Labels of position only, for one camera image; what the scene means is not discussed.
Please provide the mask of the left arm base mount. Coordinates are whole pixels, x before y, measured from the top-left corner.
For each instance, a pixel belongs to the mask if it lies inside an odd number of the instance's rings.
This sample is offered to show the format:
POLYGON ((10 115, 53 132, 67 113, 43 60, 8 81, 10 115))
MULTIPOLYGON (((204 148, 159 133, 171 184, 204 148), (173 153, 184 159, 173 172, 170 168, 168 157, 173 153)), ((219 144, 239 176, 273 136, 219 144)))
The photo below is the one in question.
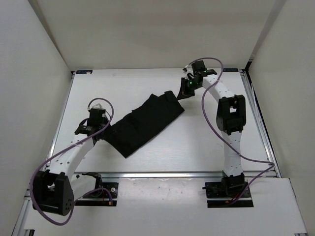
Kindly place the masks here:
POLYGON ((105 182, 99 173, 74 175, 71 187, 76 206, 116 207, 119 183, 105 182))

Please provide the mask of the black skirt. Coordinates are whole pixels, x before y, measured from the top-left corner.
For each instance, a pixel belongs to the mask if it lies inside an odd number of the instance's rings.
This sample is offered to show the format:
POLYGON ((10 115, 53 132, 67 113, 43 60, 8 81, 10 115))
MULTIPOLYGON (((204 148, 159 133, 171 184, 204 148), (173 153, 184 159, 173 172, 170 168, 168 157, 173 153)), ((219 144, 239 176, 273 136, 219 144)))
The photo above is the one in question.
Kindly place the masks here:
POLYGON ((104 131, 104 140, 128 158, 184 112, 172 91, 151 94, 138 108, 104 131))

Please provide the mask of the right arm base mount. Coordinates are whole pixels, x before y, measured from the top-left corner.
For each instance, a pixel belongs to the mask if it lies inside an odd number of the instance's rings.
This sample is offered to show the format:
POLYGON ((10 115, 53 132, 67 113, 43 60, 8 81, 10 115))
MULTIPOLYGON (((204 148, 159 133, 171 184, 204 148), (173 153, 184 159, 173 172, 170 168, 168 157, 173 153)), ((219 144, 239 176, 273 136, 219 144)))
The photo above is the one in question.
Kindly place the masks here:
POLYGON ((226 190, 221 182, 205 182, 202 189, 206 192, 207 208, 254 207, 250 189, 242 193, 247 185, 245 182, 244 187, 226 190))

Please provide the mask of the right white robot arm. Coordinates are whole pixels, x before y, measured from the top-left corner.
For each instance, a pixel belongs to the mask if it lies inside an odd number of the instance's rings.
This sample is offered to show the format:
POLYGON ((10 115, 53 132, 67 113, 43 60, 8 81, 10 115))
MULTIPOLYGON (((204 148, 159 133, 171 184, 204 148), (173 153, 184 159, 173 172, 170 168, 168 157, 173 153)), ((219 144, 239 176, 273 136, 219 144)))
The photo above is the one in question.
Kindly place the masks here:
POLYGON ((195 96, 195 90, 211 87, 208 92, 217 101, 216 124, 224 140, 224 166, 221 191, 226 196, 233 196, 245 184, 241 166, 240 140, 246 124, 246 102, 243 95, 236 95, 222 82, 213 69, 200 72, 185 70, 181 79, 179 100, 195 96))

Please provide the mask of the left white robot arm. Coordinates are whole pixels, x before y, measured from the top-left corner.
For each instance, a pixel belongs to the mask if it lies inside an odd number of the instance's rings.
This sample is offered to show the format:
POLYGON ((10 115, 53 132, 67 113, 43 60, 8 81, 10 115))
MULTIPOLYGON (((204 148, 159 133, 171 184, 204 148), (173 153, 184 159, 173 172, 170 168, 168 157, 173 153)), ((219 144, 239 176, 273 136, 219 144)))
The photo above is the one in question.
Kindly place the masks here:
POLYGON ((66 150, 33 178, 33 208, 41 214, 47 212, 66 216, 80 197, 98 197, 106 191, 100 174, 76 173, 86 154, 102 139, 102 129, 109 123, 107 111, 99 104, 90 108, 89 114, 89 118, 80 122, 66 150))

